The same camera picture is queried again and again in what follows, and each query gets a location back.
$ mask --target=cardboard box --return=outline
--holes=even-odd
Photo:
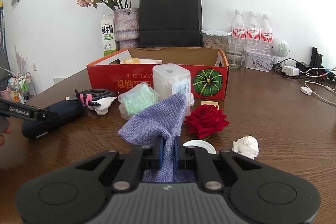
[[[229,64],[221,49],[199,47],[129,48],[112,53],[87,65],[93,89],[126,92],[141,82],[153,87],[154,64],[122,64],[128,58],[162,60],[190,71],[195,98],[224,100]]]

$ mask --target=usb connector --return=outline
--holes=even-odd
[[[70,95],[68,97],[65,97],[66,101],[77,101],[77,96],[76,95]]]

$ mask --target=red and white label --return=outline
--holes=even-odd
[[[261,41],[272,42],[273,40],[273,32],[265,31],[261,33]]]
[[[260,29],[258,28],[250,28],[246,30],[246,38],[259,40],[260,38]]]
[[[233,28],[232,27],[232,36],[238,38],[245,38],[246,37],[246,28]]]

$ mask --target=wood grain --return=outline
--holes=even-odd
[[[249,69],[230,71],[225,101],[220,101],[230,124],[208,141],[219,150],[252,135],[259,142],[257,160],[299,175],[320,191],[322,203],[314,223],[334,224],[336,218],[336,108],[314,96],[300,92],[303,83],[272,73]],[[90,88],[83,70],[54,85],[31,100],[46,107]],[[328,100],[327,90],[317,88]],[[13,133],[0,148],[0,224],[22,223],[14,196],[21,184],[31,178],[71,164],[110,148],[127,153],[131,145],[117,132],[125,123],[114,103],[108,114],[99,117],[87,111],[82,117],[36,141],[21,133],[22,121],[10,118]],[[185,126],[182,139],[192,139]]]

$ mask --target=purple cloth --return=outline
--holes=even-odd
[[[185,95],[177,93],[134,115],[119,130],[119,135],[125,141],[135,145],[154,145],[157,136],[166,140],[162,168],[159,171],[145,171],[144,182],[194,181],[192,171],[177,170],[174,164],[174,140],[181,135],[185,106]]]

